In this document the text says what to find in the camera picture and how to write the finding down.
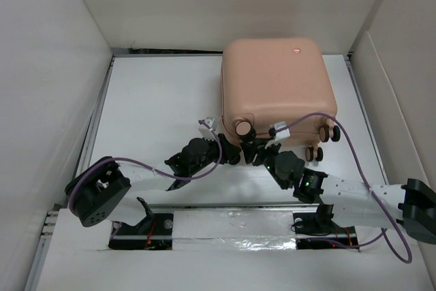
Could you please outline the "pink hard-shell suitcase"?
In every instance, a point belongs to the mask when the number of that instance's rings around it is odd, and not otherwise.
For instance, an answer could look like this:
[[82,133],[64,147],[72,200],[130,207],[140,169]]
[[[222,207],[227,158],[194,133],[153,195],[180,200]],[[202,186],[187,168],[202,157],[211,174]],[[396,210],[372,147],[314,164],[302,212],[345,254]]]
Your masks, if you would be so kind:
[[341,138],[334,124],[337,102],[318,45],[308,38],[239,39],[221,61],[225,136],[235,144],[268,142],[277,123],[292,124],[286,147],[304,145],[306,159],[320,162],[320,142]]

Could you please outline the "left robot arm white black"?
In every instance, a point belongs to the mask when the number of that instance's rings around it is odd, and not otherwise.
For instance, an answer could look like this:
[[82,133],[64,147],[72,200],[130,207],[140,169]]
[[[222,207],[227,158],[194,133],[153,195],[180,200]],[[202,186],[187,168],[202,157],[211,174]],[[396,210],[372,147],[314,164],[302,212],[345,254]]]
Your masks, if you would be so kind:
[[191,139],[167,159],[164,165],[171,168],[171,173],[165,172],[162,165],[151,166],[126,157],[99,159],[65,187],[68,209],[85,228],[110,220],[127,224],[137,234],[148,232],[151,216],[144,211],[128,211],[123,198],[148,190],[174,191],[208,176],[220,164],[238,164],[240,147],[224,134],[211,135],[211,139]]

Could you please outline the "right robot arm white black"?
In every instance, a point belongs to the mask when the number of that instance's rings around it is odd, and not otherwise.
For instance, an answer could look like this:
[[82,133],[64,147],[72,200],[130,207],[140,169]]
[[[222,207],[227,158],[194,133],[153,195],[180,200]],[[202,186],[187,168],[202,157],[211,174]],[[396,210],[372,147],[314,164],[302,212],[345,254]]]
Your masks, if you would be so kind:
[[265,139],[241,144],[245,160],[263,165],[281,189],[306,204],[317,204],[315,224],[323,232],[333,228],[399,227],[422,243],[435,243],[435,192],[418,179],[404,185],[375,185],[340,179],[305,167],[293,151]]

